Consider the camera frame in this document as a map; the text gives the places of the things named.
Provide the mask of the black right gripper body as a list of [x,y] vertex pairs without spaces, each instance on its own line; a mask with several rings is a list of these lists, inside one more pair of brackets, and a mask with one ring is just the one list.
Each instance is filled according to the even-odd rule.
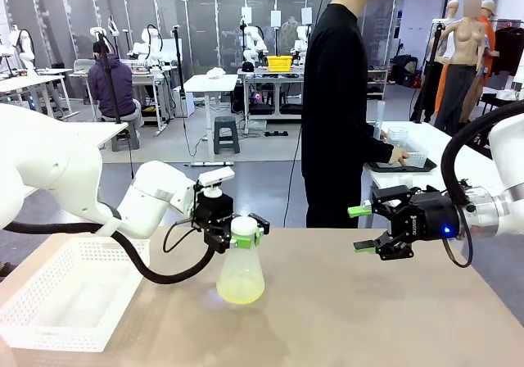
[[418,193],[408,204],[407,242],[435,241],[459,235],[459,213],[447,195]]

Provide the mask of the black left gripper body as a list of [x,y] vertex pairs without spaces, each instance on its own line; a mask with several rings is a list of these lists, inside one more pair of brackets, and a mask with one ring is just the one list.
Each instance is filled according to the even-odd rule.
[[203,191],[196,195],[193,223],[201,229],[206,242],[230,242],[233,220],[233,199],[222,193],[207,197]]

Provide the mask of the person's right hand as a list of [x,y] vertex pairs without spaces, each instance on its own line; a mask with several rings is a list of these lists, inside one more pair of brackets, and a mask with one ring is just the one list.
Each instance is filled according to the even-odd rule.
[[393,147],[391,152],[391,158],[388,161],[389,165],[394,165],[396,163],[401,166],[406,166],[406,161],[410,158],[410,154],[405,151],[402,147]]

